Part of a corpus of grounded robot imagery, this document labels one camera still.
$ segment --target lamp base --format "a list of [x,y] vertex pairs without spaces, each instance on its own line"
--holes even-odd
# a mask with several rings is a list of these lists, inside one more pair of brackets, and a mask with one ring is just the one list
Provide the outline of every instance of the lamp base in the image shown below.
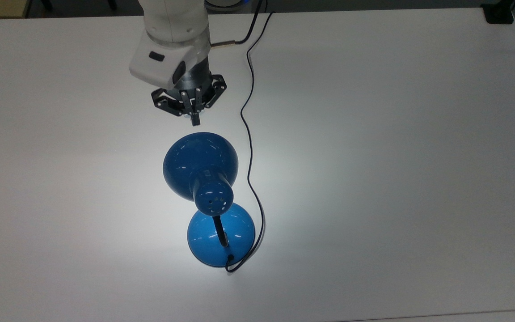
[[217,236],[216,226],[211,216],[196,212],[188,225],[188,246],[202,263],[212,267],[225,267],[228,256],[233,265],[248,253],[255,238],[253,220],[240,205],[233,203],[225,214],[220,216],[228,246],[222,247]]

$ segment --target white tabletop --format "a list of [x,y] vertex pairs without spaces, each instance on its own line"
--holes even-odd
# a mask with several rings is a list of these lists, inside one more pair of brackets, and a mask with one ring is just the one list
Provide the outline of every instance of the white tabletop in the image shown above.
[[[251,16],[210,16],[213,41]],[[260,28],[265,16],[260,16]],[[0,322],[320,322],[515,309],[515,23],[482,10],[274,14],[247,107],[266,235],[236,273],[191,254],[162,161],[239,155],[241,46],[193,128],[129,75],[141,17],[0,21]]]

